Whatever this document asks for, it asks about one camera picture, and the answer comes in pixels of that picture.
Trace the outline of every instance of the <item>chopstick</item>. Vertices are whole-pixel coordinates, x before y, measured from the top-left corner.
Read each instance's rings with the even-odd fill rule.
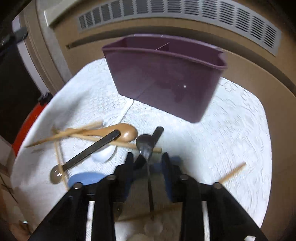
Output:
[[[246,166],[246,163],[242,163],[239,166],[237,166],[235,169],[233,169],[230,173],[228,173],[227,175],[225,175],[223,178],[221,178],[218,182],[223,184],[224,182],[228,181],[231,177],[233,177],[235,174],[237,174],[240,170],[242,170],[242,168]],[[172,211],[172,210],[178,210],[180,209],[180,205],[177,205],[175,203],[165,206],[162,209],[159,210],[155,210],[153,212],[153,215],[159,215],[159,214],[163,214],[167,211]],[[150,217],[151,213],[147,212],[147,213],[142,213],[142,214],[138,214],[132,217],[127,217],[127,218],[123,218],[123,219],[119,219],[117,220],[117,222],[125,222],[125,221],[131,221],[131,220],[136,220],[136,219],[141,219],[141,218],[146,218],[146,217]]]
[[[95,141],[95,142],[100,140],[100,138],[92,137],[92,136],[85,136],[85,135],[82,135],[82,134],[70,134],[69,136],[80,138],[80,139],[83,139],[83,140]],[[129,148],[129,149],[137,150],[137,146],[135,144],[132,144],[132,143],[126,143],[126,142],[120,142],[120,141],[111,141],[109,143],[109,145],[114,145],[114,146],[125,147],[125,148]],[[158,147],[154,147],[153,152],[162,153],[162,149],[158,148]]]
[[[245,165],[246,165],[245,162],[240,164],[239,166],[234,168],[230,173],[228,173],[227,175],[222,177],[218,182],[222,184],[222,183],[228,181],[231,177],[233,177],[235,174],[237,174]]]
[[[56,129],[54,126],[52,127],[52,132],[53,132],[54,134],[58,133],[58,132],[57,132],[57,129]],[[62,167],[63,164],[62,164],[62,162],[61,162],[61,160],[60,160],[60,158],[59,158],[59,150],[58,150],[59,148],[58,148],[58,144],[59,144],[59,141],[58,141],[58,140],[55,140],[55,141],[54,141],[54,150],[55,150],[56,157],[57,157],[57,162],[58,162],[58,165],[59,165],[59,171],[60,171],[60,173],[62,174],[63,183],[64,183],[66,189],[69,190],[69,187],[68,187],[67,181],[66,181],[66,179],[65,179],[65,172],[64,172],[63,167]]]
[[[63,138],[63,137],[67,137],[67,136],[69,136],[71,134],[74,134],[74,133],[79,133],[80,131],[82,131],[84,129],[91,129],[91,128],[95,128],[95,127],[102,126],[102,125],[103,125],[103,121],[100,120],[100,121],[88,124],[86,126],[83,126],[83,127],[79,128],[79,129],[70,129],[70,130],[66,130],[66,131],[61,131],[58,134],[55,134],[55,135],[53,135],[51,137],[45,138],[45,139],[40,140],[40,141],[36,141],[36,142],[26,146],[26,147],[32,147],[32,146],[36,146],[36,145],[39,145],[39,144],[47,142],[47,141],[57,140],[57,139],[60,139],[60,138]]]

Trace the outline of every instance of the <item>white ceramic spoon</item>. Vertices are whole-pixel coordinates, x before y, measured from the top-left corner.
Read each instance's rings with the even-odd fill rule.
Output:
[[[121,112],[121,115],[119,115],[116,121],[112,123],[113,125],[119,124],[122,121],[122,119],[124,118],[129,108],[132,106],[132,104],[133,104],[133,99],[128,99],[126,101],[126,104]],[[91,158],[95,162],[106,162],[112,157],[113,153],[115,152],[115,149],[116,149],[116,146],[107,145],[105,148],[101,148],[100,150],[92,153]]]

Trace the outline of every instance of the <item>red object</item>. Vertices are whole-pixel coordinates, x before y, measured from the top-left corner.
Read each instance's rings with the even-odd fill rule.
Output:
[[[46,103],[44,105],[40,105],[40,103],[38,103],[25,119],[22,127],[20,128],[20,131],[17,134],[17,137],[15,138],[14,143],[12,144],[12,148],[15,153],[15,156],[17,156],[20,146],[22,145],[22,142],[24,141],[31,126],[33,125],[33,123],[35,122],[35,120],[40,115],[40,113],[42,112],[42,110],[45,108],[46,105],[47,105]]]

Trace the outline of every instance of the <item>white tablecloth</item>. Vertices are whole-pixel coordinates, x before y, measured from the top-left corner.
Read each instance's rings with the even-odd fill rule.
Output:
[[[57,164],[53,143],[31,148],[24,146],[51,136],[53,125],[59,129],[80,127],[101,118],[106,125],[111,125],[127,100],[117,93],[106,61],[100,59],[85,66],[46,106],[24,140],[11,176],[20,208],[33,228],[38,226],[66,189],[63,183],[53,185],[49,180],[49,172]],[[271,142],[264,108],[253,94],[221,78],[199,123],[191,124],[137,101],[122,122],[135,126],[139,134],[151,134],[157,126],[164,127],[157,146],[170,156],[180,156],[184,160],[182,170],[202,183],[212,184],[246,162],[247,166],[224,186],[261,226],[271,186]],[[63,139],[64,160],[70,160],[91,144],[76,138]],[[83,171],[111,174],[117,165],[124,162],[128,151],[131,150],[117,148],[113,158],[102,164],[93,162],[89,157],[68,174],[71,176]],[[157,161],[160,155],[153,158]],[[161,175],[154,177],[152,188],[155,206],[168,203]],[[148,211],[149,205],[147,181],[143,178],[132,185],[122,215],[129,216],[144,210]],[[164,231],[157,240],[178,240],[179,213],[170,212],[161,219]],[[120,241],[132,234],[144,233],[142,221],[117,223],[115,228]]]

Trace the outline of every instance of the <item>vent grille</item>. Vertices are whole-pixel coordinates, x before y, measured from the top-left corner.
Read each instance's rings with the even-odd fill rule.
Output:
[[[164,12],[163,0],[151,0],[152,12]]]
[[[101,22],[101,16],[100,16],[100,8],[96,7],[93,9],[93,16],[94,16],[94,23],[98,24]]]
[[[281,31],[267,19],[232,0],[111,0],[77,17],[80,30],[136,18],[184,18],[210,23],[259,44],[273,55]]]
[[[220,17],[219,20],[223,23],[233,25],[234,22],[234,6],[226,3],[221,2],[220,4]]]
[[[120,9],[119,0],[114,1],[114,2],[111,3],[111,10],[112,10],[113,18],[121,17],[121,9]]]
[[[85,18],[86,18],[87,27],[93,26],[94,23],[92,21],[91,12],[86,13]]]
[[[81,29],[85,29],[86,28],[86,23],[85,23],[85,20],[84,20],[84,15],[82,15],[82,16],[79,17],[79,23],[80,23]]]
[[[202,16],[217,19],[217,0],[203,0]]]
[[[111,19],[110,16],[110,11],[109,11],[109,5],[105,4],[103,6],[101,6],[101,11],[102,11],[102,15],[103,15],[103,20],[104,21],[108,21]]]
[[[181,12],[181,0],[168,0],[168,12]]]
[[[242,31],[249,32],[250,13],[239,8],[237,10],[237,19],[235,26]]]
[[[185,0],[185,13],[199,15],[199,0]]]
[[[273,48],[276,41],[276,31],[269,25],[266,25],[266,32],[264,37],[264,43]]]
[[[136,0],[137,13],[148,13],[148,3],[146,0]]]
[[[264,22],[253,16],[251,24],[251,35],[261,40],[263,37]]]
[[[122,0],[123,3],[123,13],[124,16],[133,15],[133,1],[132,0]]]

